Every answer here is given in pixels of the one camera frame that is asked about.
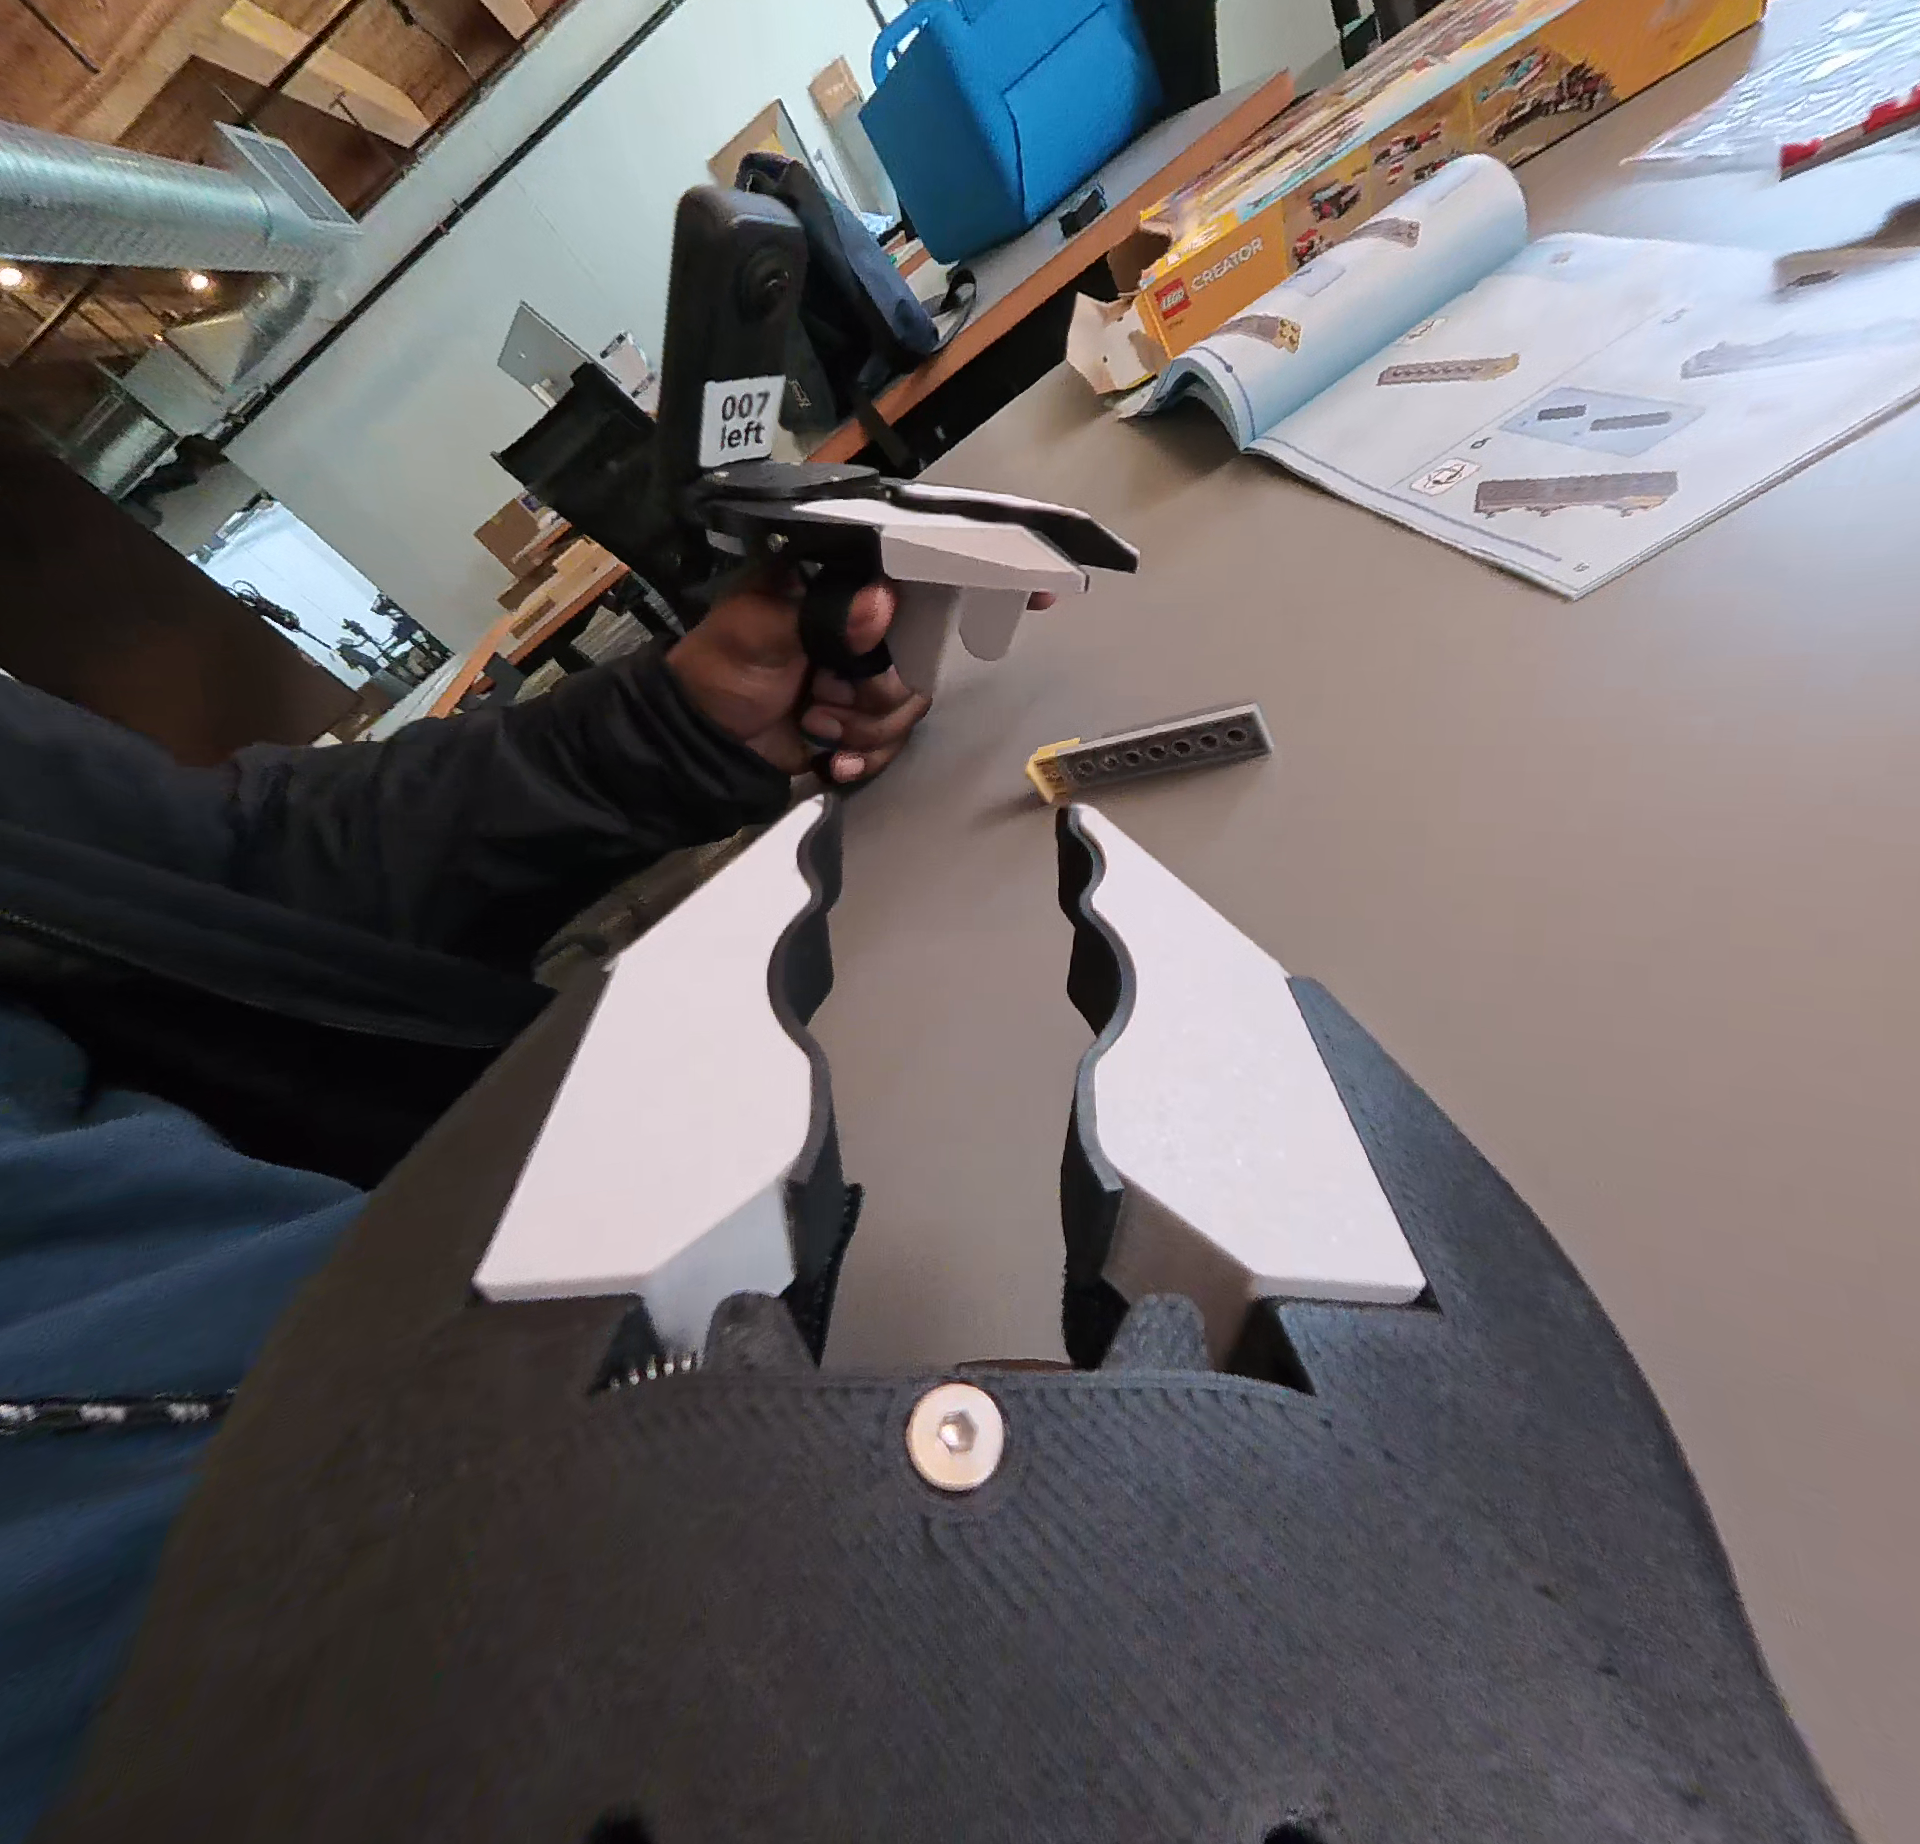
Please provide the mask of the blue felt bag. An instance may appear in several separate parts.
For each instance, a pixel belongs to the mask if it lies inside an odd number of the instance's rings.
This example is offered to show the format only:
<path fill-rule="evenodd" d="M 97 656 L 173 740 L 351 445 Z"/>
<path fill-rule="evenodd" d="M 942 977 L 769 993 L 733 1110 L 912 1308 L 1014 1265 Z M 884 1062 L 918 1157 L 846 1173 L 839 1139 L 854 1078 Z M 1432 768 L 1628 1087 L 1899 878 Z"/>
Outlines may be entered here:
<path fill-rule="evenodd" d="M 870 45 L 858 131 L 934 262 L 1046 224 L 1169 104 L 1134 0 L 918 0 Z"/>

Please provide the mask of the grey toy brick plate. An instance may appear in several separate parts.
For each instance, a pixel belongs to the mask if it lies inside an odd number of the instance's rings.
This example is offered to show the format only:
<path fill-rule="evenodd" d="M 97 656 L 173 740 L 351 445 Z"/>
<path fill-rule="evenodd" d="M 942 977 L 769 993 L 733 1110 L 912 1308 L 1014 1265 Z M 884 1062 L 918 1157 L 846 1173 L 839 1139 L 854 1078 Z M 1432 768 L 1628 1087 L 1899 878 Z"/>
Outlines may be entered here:
<path fill-rule="evenodd" d="M 1074 749 L 1074 802 L 1147 778 L 1225 769 L 1271 752 L 1259 704 L 1197 709 L 1150 728 L 1092 733 Z"/>

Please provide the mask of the person in dark blue hoodie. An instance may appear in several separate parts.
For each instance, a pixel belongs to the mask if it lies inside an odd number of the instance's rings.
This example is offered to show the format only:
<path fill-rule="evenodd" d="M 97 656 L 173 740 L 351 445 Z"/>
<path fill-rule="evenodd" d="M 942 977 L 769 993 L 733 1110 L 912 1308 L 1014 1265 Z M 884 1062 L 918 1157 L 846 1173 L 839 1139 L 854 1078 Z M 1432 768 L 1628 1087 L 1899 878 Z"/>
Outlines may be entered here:
<path fill-rule="evenodd" d="M 328 1173 L 232 1153 L 202 1119 L 106 1092 L 45 1018 L 0 1022 L 0 1391 L 177 1402 L 232 1391 L 361 1213 Z M 4 1435 L 0 1835 L 28 1838 L 147 1619 L 212 1427 Z"/>

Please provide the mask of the toy brick instruction booklet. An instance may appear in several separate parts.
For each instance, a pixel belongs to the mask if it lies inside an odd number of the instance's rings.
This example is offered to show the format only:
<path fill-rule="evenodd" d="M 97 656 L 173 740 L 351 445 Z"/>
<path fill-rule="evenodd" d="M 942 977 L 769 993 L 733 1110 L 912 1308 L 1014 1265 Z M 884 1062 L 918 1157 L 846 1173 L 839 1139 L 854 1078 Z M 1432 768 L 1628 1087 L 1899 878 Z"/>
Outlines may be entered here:
<path fill-rule="evenodd" d="M 1587 597 L 1920 392 L 1920 266 L 1779 281 L 1739 248 L 1541 237 L 1492 156 L 1239 302 L 1119 421 L 1239 451 Z"/>

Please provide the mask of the person's left forearm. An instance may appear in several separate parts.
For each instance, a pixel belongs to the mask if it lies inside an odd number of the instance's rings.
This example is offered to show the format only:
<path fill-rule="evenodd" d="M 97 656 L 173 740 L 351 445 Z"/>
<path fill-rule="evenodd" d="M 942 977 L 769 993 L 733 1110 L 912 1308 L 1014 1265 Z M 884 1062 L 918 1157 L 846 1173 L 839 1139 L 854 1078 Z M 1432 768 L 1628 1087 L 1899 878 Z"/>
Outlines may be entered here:
<path fill-rule="evenodd" d="M 388 945 L 533 957 L 614 885 L 783 818 L 791 778 L 627 656 L 513 709 L 229 768 L 222 885 Z"/>

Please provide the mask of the brown cardboard box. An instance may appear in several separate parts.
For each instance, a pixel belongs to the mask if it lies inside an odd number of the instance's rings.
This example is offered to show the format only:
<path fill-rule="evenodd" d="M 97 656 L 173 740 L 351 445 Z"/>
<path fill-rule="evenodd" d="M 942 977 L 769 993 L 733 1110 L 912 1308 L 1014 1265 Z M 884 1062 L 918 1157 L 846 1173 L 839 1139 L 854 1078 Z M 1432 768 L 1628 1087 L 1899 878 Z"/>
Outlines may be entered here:
<path fill-rule="evenodd" d="M 570 548 L 584 542 L 584 532 L 576 532 L 556 507 L 550 507 L 541 499 L 513 499 L 504 504 L 474 542 L 487 548 L 493 567 L 507 570 L 497 607 L 517 607 L 537 586 L 550 586 Z"/>

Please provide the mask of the silver metal air duct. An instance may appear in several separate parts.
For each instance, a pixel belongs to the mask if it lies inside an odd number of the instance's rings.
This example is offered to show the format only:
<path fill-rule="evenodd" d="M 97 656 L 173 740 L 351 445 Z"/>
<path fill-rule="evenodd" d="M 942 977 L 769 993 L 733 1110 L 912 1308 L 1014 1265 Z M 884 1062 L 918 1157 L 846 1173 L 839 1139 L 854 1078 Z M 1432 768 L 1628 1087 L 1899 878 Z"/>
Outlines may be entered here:
<path fill-rule="evenodd" d="M 217 123 L 217 170 L 0 131 L 0 255 L 65 266 L 324 275 L 359 221 L 276 133 Z"/>

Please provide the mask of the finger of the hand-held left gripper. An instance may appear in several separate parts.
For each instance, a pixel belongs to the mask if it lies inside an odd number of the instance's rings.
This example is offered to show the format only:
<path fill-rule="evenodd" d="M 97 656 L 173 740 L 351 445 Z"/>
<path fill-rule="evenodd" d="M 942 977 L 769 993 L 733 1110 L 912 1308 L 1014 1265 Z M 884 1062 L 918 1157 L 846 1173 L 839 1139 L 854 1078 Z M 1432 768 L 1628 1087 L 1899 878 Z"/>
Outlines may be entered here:
<path fill-rule="evenodd" d="M 957 560 L 988 560 L 988 567 L 1037 567 L 1065 560 L 1076 570 L 1139 570 L 1139 548 L 1105 532 L 1081 507 L 1012 499 L 1012 494 L 964 494 L 964 486 L 912 486 L 894 480 L 878 499 L 814 499 L 806 504 L 811 521 L 864 528 L 884 532 L 884 542 L 903 548 L 940 548 Z"/>
<path fill-rule="evenodd" d="M 1088 570 L 1024 528 L 878 507 L 878 560 L 898 607 L 888 656 L 903 687 L 940 687 L 948 656 L 1003 660 L 1031 597 L 1088 595 Z"/>

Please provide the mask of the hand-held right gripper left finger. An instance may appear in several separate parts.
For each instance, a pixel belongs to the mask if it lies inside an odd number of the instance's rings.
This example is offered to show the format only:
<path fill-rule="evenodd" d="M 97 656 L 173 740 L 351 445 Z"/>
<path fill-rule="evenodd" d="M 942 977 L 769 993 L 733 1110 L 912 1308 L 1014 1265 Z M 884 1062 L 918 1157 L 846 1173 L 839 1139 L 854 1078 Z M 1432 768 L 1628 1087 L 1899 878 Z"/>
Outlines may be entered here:
<path fill-rule="evenodd" d="M 696 1351 L 715 1308 L 756 1289 L 825 1351 L 858 1217 L 811 1036 L 839 897 L 843 823 L 814 793 L 611 963 L 483 1305 L 627 1295 L 660 1351 Z"/>

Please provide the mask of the yellow toy brick box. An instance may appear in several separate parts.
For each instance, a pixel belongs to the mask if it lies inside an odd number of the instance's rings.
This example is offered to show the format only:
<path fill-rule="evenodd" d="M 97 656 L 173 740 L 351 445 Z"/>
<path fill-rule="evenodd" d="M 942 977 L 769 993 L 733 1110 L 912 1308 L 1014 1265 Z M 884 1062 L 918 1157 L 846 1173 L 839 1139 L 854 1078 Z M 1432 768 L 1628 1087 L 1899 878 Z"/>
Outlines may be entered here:
<path fill-rule="evenodd" d="M 1458 156 L 1526 156 L 1637 101 L 1764 0 L 1448 0 L 1139 214 L 1119 302 L 1076 298 L 1065 369 L 1134 392 Z"/>

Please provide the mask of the person's left hand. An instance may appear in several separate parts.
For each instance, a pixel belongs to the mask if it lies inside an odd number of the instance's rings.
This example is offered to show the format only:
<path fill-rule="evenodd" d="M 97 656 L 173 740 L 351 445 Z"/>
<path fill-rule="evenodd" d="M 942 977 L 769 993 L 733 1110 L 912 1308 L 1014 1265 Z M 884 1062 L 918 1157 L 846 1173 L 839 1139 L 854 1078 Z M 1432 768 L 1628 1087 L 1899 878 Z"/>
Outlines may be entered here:
<path fill-rule="evenodd" d="M 834 789 L 864 783 L 898 763 L 934 698 L 898 665 L 846 682 L 806 649 L 798 570 L 762 570 L 733 586 L 677 649 L 681 692 L 762 763 Z"/>

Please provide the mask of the silver laptop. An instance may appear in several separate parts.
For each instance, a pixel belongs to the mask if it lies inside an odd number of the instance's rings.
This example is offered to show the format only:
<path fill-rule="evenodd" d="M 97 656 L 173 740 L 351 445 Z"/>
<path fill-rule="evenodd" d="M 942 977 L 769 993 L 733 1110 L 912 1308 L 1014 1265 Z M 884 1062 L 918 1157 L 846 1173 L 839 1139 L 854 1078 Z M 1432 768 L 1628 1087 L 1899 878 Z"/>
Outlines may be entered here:
<path fill-rule="evenodd" d="M 513 308 L 507 340 L 497 354 L 497 369 L 527 384 L 541 408 L 556 408 L 576 369 L 605 369 L 614 392 L 627 392 L 646 421 L 660 421 L 660 369 L 639 349 L 632 330 L 584 354 L 570 340 L 551 320 L 541 320 L 533 302 Z"/>

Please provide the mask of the clear plastic bag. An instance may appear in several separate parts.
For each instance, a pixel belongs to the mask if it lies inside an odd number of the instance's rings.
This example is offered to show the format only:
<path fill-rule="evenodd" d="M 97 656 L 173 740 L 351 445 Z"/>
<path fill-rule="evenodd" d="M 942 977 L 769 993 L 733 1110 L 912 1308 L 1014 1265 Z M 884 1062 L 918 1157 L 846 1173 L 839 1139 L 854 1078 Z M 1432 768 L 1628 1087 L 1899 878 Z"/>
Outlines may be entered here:
<path fill-rule="evenodd" d="M 1628 170 L 1768 176 L 1779 146 L 1859 123 L 1873 101 L 1920 82 L 1920 0 L 1841 4 L 1819 32 L 1784 45 L 1699 117 L 1656 133 Z"/>

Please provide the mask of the grey toy brick piece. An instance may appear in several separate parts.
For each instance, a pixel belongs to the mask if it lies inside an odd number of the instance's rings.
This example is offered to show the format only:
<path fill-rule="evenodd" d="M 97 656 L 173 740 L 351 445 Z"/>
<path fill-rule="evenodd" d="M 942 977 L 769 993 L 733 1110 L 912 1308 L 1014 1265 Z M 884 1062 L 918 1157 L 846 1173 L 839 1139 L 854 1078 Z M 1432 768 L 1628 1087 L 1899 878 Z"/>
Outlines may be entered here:
<path fill-rule="evenodd" d="M 1920 255 L 1917 237 L 1871 237 L 1871 241 L 1846 241 L 1846 248 L 1784 251 L 1784 255 L 1777 255 L 1768 285 L 1777 289 L 1819 289 L 1834 281 L 1904 266 L 1917 255 Z"/>

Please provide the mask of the dark blue backpack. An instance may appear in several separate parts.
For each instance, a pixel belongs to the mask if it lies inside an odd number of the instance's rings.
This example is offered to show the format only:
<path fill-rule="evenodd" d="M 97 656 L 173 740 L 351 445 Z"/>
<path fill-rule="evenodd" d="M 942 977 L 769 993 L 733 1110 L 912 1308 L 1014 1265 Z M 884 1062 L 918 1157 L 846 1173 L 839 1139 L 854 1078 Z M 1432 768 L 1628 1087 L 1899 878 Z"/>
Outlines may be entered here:
<path fill-rule="evenodd" d="M 957 266 L 942 302 L 926 308 L 878 237 L 798 156 L 746 149 L 733 185 L 783 202 L 806 224 L 806 298 L 785 330 L 783 395 L 791 435 L 854 421 L 964 330 L 977 275 Z"/>

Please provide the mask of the red toy brick strip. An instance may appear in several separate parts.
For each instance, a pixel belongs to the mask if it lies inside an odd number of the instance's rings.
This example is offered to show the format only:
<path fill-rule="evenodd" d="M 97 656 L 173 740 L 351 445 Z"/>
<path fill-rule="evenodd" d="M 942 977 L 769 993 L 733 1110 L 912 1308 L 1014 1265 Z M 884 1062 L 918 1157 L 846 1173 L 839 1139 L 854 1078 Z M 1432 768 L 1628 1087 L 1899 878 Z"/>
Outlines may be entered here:
<path fill-rule="evenodd" d="M 1841 161 L 1841 156 L 1871 149 L 1871 146 L 1910 133 L 1910 131 L 1920 131 L 1920 88 L 1873 101 L 1859 123 L 1846 123 L 1834 133 L 1779 146 L 1779 181 L 1796 181 L 1819 161 Z"/>

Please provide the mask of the grey desk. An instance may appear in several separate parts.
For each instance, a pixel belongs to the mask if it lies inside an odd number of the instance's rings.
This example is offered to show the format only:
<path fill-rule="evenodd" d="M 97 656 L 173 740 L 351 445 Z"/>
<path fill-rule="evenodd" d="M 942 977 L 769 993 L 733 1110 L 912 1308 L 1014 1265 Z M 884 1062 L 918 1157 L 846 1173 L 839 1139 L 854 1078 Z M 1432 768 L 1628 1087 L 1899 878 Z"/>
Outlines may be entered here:
<path fill-rule="evenodd" d="M 819 1007 L 864 1213 L 825 1363 L 1063 1351 L 1088 1046 L 1031 744 L 1258 698 L 1100 809 L 1330 993 L 1643 1358 L 1867 1838 L 1917 1838 L 1917 408 L 1561 604 L 1052 369 L 940 480 L 1139 548 L 942 671 L 843 809 Z"/>

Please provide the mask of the orange edged table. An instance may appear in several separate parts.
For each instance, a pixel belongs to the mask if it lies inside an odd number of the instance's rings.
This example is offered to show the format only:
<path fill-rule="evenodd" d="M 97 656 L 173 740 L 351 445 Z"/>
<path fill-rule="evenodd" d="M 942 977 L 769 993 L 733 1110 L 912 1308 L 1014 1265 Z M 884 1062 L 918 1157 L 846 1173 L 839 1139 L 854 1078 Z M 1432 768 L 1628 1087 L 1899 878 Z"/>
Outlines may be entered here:
<path fill-rule="evenodd" d="M 1081 266 L 1092 266 L 1150 202 L 1162 202 L 1171 185 L 1197 181 L 1203 170 L 1239 149 L 1258 131 L 1266 131 L 1293 101 L 1288 75 L 1271 75 L 1259 82 L 1225 88 L 1150 133 L 1139 133 L 1126 149 L 1119 149 L 1105 170 L 1092 170 L 1092 189 L 1105 206 L 1065 237 L 1063 214 L 1081 206 L 1088 189 L 1074 189 L 1063 206 L 1046 214 L 1026 237 L 977 251 L 977 308 L 957 340 L 942 340 L 940 359 L 912 369 L 894 392 L 878 395 L 884 424 L 903 424 L 923 403 L 934 403 L 957 373 L 977 369 L 1014 322 L 1026 322 L 1055 289 L 1074 289 Z M 513 671 L 533 665 L 541 649 L 556 649 L 581 633 L 593 604 L 605 597 L 639 597 L 639 574 L 599 542 L 576 537 L 551 574 L 537 584 L 537 595 L 507 607 L 467 660 L 446 665 L 446 687 L 432 698 L 427 717 L 450 717 L 460 704 L 507 698 L 517 682 Z"/>

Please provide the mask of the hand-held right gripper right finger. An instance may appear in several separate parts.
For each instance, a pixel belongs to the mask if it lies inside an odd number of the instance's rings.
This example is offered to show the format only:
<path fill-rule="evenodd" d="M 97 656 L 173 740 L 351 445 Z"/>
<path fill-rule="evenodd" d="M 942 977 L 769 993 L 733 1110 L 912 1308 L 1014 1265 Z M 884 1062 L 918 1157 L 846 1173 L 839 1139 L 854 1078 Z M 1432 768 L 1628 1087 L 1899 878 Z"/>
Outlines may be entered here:
<path fill-rule="evenodd" d="M 1390 1207 L 1293 977 L 1092 807 L 1055 818 L 1065 993 L 1088 1022 L 1063 1157 L 1076 1372 L 1147 1295 L 1203 1312 L 1230 1372 L 1259 1305 L 1412 1308 Z"/>

